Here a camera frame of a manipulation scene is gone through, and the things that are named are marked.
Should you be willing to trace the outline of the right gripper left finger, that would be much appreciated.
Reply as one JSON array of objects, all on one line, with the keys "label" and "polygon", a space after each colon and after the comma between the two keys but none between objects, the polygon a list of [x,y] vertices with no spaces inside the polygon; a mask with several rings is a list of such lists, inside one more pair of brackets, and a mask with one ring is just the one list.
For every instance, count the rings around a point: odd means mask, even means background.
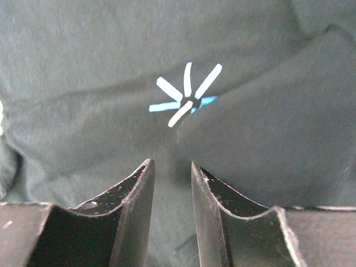
[{"label": "right gripper left finger", "polygon": [[2,266],[144,266],[155,164],[145,160],[103,193],[65,209],[1,203]]}]

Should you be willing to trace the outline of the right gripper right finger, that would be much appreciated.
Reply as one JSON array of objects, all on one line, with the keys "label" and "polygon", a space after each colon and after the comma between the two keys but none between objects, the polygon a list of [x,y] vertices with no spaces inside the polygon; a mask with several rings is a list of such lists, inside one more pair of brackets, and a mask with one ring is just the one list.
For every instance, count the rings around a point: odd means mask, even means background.
[{"label": "right gripper right finger", "polygon": [[354,266],[355,208],[268,208],[192,164],[201,266]]}]

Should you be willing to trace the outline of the black t shirt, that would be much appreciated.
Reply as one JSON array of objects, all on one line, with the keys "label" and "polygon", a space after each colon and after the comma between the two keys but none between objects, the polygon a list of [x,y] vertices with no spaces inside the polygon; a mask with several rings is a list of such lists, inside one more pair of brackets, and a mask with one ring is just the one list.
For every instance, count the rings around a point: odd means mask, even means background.
[{"label": "black t shirt", "polygon": [[1,200],[156,164],[148,266],[198,266],[196,163],[264,206],[355,205],[354,1],[2,1]]}]

